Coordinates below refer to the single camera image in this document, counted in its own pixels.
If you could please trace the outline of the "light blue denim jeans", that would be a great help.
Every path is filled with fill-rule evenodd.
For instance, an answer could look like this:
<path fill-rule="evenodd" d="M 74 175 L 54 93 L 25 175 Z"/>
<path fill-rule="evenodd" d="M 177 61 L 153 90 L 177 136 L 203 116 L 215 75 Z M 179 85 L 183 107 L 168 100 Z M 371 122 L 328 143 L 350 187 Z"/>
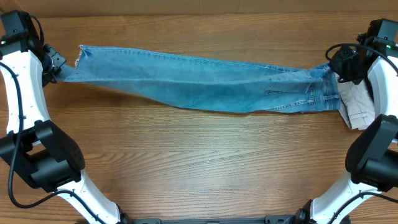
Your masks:
<path fill-rule="evenodd" d="M 64 82 L 89 83 L 178 108 L 228 113 L 331 111 L 340 108 L 334 73 L 311 69 L 81 45 Z"/>

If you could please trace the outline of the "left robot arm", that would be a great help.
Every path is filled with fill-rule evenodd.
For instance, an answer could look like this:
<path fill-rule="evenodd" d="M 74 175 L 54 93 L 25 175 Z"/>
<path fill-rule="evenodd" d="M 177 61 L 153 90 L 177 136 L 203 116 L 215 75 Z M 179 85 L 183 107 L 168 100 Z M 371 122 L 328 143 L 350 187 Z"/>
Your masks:
<path fill-rule="evenodd" d="M 18 208 L 59 196 L 88 223 L 129 223 L 120 207 L 88 177 L 78 144 L 50 119 L 43 88 L 56 83 L 65 58 L 45 43 L 39 20 L 24 11 L 1 15 L 1 73 L 8 124 L 1 158 L 9 165 L 7 188 Z"/>

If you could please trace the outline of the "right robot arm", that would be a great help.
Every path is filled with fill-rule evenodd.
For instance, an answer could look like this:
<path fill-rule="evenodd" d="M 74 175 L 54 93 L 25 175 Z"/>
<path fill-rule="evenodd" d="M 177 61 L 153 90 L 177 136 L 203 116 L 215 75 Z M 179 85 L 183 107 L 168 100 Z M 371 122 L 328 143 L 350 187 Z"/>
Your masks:
<path fill-rule="evenodd" d="M 336 44 L 329 59 L 340 83 L 365 81 L 375 120 L 350 146 L 346 172 L 323 195 L 295 215 L 266 216 L 265 223 L 350 223 L 349 214 L 371 197 L 395 202 L 385 192 L 397 187 L 397 22 L 373 20 L 355 44 Z"/>

